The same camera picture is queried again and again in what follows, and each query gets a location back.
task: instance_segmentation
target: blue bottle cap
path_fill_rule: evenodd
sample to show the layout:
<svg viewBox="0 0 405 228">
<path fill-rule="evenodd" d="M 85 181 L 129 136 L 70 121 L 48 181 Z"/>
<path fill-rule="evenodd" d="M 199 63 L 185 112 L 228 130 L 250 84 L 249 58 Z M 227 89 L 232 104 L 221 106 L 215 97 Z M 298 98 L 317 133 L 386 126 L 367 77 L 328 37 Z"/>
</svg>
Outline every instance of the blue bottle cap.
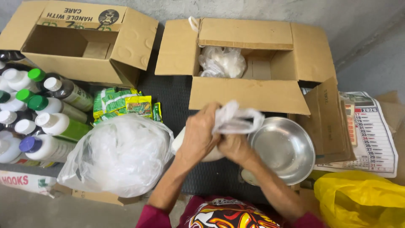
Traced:
<svg viewBox="0 0 405 228">
<path fill-rule="evenodd" d="M 42 140 L 36 137 L 28 136 L 21 140 L 19 148 L 24 153 L 37 152 L 42 146 Z"/>
</svg>

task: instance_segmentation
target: maroon shirt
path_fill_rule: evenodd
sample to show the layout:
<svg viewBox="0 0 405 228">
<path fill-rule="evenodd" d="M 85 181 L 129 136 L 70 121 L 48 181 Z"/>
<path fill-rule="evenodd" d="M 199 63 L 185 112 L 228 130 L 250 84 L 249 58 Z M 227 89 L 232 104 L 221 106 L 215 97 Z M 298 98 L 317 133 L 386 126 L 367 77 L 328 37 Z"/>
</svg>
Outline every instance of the maroon shirt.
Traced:
<svg viewBox="0 0 405 228">
<path fill-rule="evenodd" d="M 150 205 L 143 207 L 136 228 L 171 228 L 169 215 Z M 248 202 L 232 197 L 193 196 L 177 228 L 317 228 L 323 223 L 306 213 L 290 225 L 277 213 L 264 213 Z"/>
</svg>

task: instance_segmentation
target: person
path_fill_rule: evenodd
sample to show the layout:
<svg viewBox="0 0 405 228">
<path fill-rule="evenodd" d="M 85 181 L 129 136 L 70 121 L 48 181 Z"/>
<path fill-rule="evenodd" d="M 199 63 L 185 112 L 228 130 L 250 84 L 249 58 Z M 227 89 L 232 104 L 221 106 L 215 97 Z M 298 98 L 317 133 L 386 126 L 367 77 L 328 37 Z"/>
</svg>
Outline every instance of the person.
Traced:
<svg viewBox="0 0 405 228">
<path fill-rule="evenodd" d="M 266 199 L 277 212 L 266 213 L 232 197 L 193 196 L 180 217 L 178 228 L 324 227 L 317 217 L 308 212 L 298 194 L 262 162 L 249 146 L 245 135 L 212 135 L 215 111 L 219 107 L 218 103 L 210 103 L 187 119 L 183 143 L 143 207 L 136 227 L 171 227 L 168 215 L 180 195 L 188 172 L 215 145 L 228 159 L 256 177 Z"/>
</svg>

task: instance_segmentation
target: graphic print on shirt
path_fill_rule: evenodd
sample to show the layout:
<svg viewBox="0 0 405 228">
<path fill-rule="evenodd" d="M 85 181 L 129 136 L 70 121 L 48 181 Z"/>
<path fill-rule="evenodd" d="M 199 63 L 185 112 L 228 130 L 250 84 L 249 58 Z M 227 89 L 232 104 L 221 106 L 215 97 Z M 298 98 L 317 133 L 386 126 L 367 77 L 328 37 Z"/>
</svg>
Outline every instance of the graphic print on shirt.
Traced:
<svg viewBox="0 0 405 228">
<path fill-rule="evenodd" d="M 222 198 L 202 204 L 188 224 L 190 228 L 280 228 L 258 209 Z"/>
</svg>

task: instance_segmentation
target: yellow plastic bag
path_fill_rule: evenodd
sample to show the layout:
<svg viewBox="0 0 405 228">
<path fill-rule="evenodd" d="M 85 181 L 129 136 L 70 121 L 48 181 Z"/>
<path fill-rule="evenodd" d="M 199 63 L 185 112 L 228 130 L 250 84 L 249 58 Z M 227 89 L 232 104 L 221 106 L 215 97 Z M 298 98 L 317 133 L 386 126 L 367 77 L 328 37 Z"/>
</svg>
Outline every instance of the yellow plastic bag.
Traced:
<svg viewBox="0 0 405 228">
<path fill-rule="evenodd" d="M 329 173 L 314 185 L 331 228 L 405 228 L 405 187 L 362 171 Z"/>
</svg>

